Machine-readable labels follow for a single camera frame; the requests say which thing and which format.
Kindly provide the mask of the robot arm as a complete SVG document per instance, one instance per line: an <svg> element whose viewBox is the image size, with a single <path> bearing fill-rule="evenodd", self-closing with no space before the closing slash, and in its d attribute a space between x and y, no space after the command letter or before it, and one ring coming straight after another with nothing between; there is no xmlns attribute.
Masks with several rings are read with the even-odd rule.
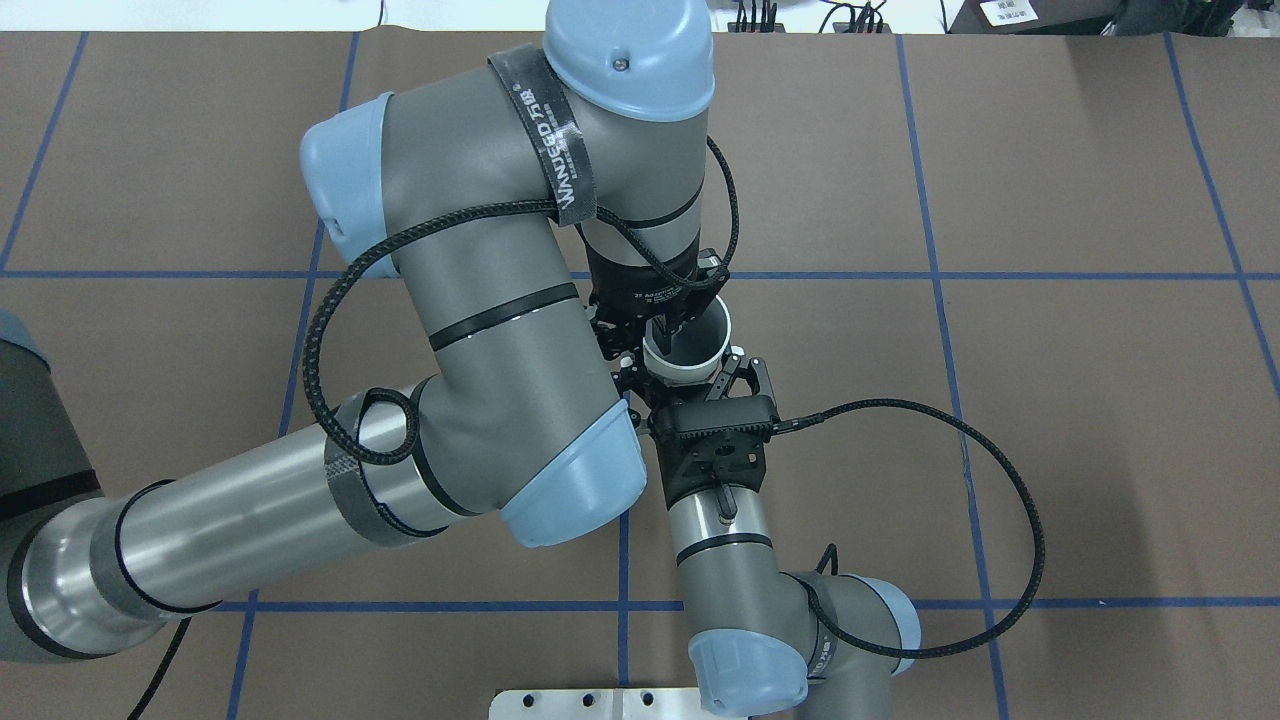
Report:
<svg viewBox="0 0 1280 720"><path fill-rule="evenodd" d="M892 717L919 618L890 583L780 568L762 498L778 420L763 361L727 354L684 387L625 361L614 380L649 410L639 425L655 446L704 710Z"/></svg>
<svg viewBox="0 0 1280 720"><path fill-rule="evenodd" d="M180 479L106 498L4 313L3 659L104 659L463 518L540 547L628 510L646 469L590 320L695 284L712 63L700 3L553 1L541 46L310 128L349 264L300 351L314 423Z"/></svg>

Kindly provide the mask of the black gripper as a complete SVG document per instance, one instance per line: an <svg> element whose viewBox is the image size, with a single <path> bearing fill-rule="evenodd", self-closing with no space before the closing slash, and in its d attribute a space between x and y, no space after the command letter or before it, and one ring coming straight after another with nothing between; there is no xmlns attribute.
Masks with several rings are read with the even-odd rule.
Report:
<svg viewBox="0 0 1280 720"><path fill-rule="evenodd" d="M708 401L730 397L742 380L750 396L773 398L773 386L763 357L728 350L708 389ZM719 486L759 492L767 471L765 439L756 436L707 436L660 442L660 482L666 505Z"/></svg>
<svg viewBox="0 0 1280 720"><path fill-rule="evenodd" d="M620 395L639 398L650 411L666 405L666 384L645 364L640 346L650 320L650 343L655 348L698 348L709 342L707 313L710 301L730 278L713 249L692 241L680 255L664 263L680 284L650 264L630 266L586 249L591 274L591 331L612 372Z"/></svg>

